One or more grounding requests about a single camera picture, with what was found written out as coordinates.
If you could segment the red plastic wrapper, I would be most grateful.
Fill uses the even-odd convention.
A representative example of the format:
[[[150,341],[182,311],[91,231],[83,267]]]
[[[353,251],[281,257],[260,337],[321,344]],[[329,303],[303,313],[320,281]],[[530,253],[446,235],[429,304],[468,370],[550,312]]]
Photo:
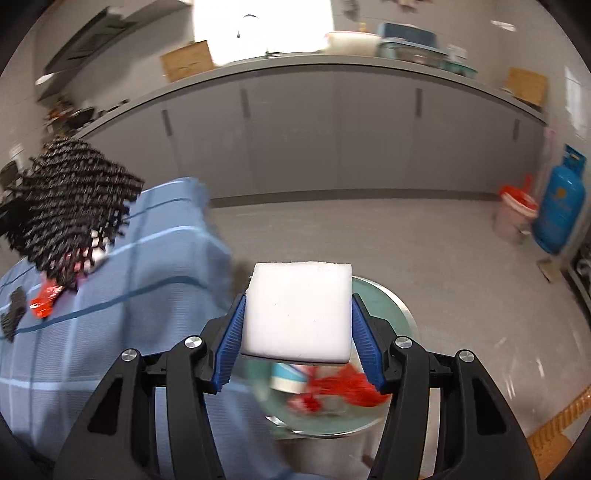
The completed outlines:
[[[370,384],[366,375],[351,363],[337,367],[317,367],[315,377],[303,394],[287,399],[290,410],[301,414],[329,414],[346,406],[374,408],[390,399]]]

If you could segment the white foam block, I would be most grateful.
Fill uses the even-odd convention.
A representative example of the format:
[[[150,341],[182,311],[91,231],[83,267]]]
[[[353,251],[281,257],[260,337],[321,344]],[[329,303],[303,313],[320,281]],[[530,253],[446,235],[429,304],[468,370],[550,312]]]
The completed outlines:
[[[352,266],[257,263],[245,291],[242,354],[341,365],[352,351]]]

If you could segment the black mesh scrubber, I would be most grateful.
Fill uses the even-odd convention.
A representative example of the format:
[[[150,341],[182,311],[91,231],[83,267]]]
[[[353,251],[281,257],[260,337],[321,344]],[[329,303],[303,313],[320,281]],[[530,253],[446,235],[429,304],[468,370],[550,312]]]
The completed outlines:
[[[63,293],[77,291],[79,281],[123,236],[143,186],[143,179],[87,142],[56,138],[4,186],[1,236]],[[29,303],[22,288],[12,291],[1,316],[7,341],[14,340]]]

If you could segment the white paper cup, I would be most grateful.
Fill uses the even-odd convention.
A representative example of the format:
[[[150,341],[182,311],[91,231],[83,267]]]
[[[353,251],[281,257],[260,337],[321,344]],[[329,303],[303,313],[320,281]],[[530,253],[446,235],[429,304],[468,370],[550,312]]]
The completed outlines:
[[[311,365],[273,363],[270,388],[288,394],[303,394],[316,371],[317,367]]]

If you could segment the teal metal-rimmed trash bin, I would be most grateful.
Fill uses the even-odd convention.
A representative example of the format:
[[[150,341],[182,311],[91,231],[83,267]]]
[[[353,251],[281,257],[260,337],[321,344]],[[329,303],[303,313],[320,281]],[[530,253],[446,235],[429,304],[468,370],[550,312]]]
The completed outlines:
[[[369,384],[358,353],[340,366],[291,366],[245,360],[245,376],[266,418],[294,435],[329,438],[367,430],[388,411],[389,398]]]

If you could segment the grey kitchen cabinet run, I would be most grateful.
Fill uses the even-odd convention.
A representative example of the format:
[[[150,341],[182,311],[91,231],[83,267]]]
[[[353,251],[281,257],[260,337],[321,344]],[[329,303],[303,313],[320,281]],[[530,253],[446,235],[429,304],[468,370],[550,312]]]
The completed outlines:
[[[240,62],[131,101],[80,137],[148,186],[219,201],[494,196],[537,172],[542,115],[432,67],[377,57]]]

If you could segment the black kitchen faucet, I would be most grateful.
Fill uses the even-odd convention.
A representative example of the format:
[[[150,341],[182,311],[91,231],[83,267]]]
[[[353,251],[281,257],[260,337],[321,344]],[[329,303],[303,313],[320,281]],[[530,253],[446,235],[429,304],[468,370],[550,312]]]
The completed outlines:
[[[250,40],[256,37],[259,28],[259,16],[256,14],[245,14],[238,20],[238,32],[236,38],[239,40]]]

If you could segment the wicker basket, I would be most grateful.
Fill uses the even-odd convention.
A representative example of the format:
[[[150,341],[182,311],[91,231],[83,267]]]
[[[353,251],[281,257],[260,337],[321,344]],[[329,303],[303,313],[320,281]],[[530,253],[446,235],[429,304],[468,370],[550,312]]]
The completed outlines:
[[[573,448],[582,434],[582,421],[590,418],[590,386],[587,386],[564,409],[540,426],[527,442],[541,479],[548,479]]]

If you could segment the small red snack wrapper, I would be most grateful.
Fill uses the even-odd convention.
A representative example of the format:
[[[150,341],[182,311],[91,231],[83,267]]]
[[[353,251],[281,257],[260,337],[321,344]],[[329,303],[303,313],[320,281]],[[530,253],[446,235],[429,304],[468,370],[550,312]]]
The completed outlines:
[[[46,276],[42,277],[41,288],[37,296],[29,303],[32,313],[39,319],[44,320],[49,317],[53,311],[53,306],[64,288],[55,280]]]

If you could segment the metal storage shelf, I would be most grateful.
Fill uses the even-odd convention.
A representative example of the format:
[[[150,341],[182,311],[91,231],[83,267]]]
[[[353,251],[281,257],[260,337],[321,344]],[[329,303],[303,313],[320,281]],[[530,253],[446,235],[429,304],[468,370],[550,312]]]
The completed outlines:
[[[575,237],[564,274],[587,323],[590,323],[590,217],[587,217]]]

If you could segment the blue gas cylinder right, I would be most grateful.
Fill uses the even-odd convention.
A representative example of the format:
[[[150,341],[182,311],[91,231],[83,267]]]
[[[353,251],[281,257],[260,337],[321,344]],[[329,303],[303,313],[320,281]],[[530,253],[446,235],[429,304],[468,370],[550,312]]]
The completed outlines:
[[[585,165],[586,156],[566,144],[562,163],[551,171],[532,228],[536,243],[550,255],[558,255],[566,245],[582,210]]]

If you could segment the right wooden cutting board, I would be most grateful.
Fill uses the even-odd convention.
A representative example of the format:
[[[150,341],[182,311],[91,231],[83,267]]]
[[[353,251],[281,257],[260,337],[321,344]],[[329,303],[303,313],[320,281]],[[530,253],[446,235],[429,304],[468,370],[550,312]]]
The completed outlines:
[[[548,78],[537,72],[511,67],[504,86],[515,98],[536,107],[545,105]]]

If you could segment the left wooden cutting board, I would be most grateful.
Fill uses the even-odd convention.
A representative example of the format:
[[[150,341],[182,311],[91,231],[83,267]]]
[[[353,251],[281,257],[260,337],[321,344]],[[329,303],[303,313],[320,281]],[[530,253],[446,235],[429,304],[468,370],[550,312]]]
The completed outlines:
[[[160,57],[160,62],[169,82],[215,69],[206,40],[165,53]]]

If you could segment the range hood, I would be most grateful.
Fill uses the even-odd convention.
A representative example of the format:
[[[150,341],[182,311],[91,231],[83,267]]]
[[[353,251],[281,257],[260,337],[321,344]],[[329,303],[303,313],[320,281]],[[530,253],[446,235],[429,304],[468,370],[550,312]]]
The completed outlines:
[[[134,25],[115,1],[62,1],[45,17],[34,46],[35,86],[71,77]]]

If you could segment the white plastic tub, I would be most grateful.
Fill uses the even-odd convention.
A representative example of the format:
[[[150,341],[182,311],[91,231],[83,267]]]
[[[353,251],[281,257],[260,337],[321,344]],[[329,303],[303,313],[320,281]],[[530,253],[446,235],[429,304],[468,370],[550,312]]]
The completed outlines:
[[[382,37],[368,32],[332,31],[327,34],[327,46],[324,53],[328,55],[374,57]]]

